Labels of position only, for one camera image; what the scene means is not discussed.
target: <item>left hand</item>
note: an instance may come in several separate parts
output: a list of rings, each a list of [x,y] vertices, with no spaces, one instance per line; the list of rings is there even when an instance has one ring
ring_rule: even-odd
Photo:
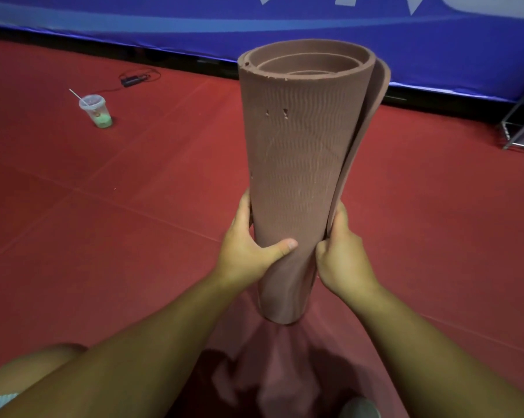
[[[247,189],[225,234],[215,269],[222,278],[238,284],[241,289],[259,280],[275,261],[299,245],[295,239],[283,239],[275,245],[261,248],[251,238],[249,227],[250,193]]]

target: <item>black floor edge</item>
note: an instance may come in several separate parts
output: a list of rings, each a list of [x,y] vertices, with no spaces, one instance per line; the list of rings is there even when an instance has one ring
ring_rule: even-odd
[[[6,28],[0,28],[0,39],[125,60],[153,67],[238,79],[237,63],[210,60],[196,55],[175,54],[149,48],[141,49]],[[383,104],[491,124],[499,123],[513,106],[513,103],[510,102],[491,101],[392,86],[388,88]]]

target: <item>blue backdrop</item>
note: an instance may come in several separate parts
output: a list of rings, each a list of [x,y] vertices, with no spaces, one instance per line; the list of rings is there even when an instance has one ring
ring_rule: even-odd
[[[0,26],[226,60],[284,39],[342,39],[383,58],[394,84],[524,92],[524,0],[0,0]]]

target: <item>red floor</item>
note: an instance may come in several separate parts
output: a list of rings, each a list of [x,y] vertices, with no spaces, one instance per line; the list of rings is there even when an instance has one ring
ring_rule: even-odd
[[[81,94],[134,64],[0,42],[0,364],[93,344],[213,265],[248,182],[238,82],[161,70]],[[382,106],[343,200],[380,280],[524,389],[524,154],[487,125]],[[175,412],[325,416],[358,391],[405,412],[357,319],[317,282],[304,318],[231,307]]]

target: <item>brown foam mat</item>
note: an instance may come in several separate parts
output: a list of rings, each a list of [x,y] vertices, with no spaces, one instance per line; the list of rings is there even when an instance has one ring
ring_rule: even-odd
[[[260,281],[260,308],[290,324],[304,312],[314,248],[331,226],[390,69],[367,48],[325,39],[255,48],[238,65],[256,241],[299,242]]]

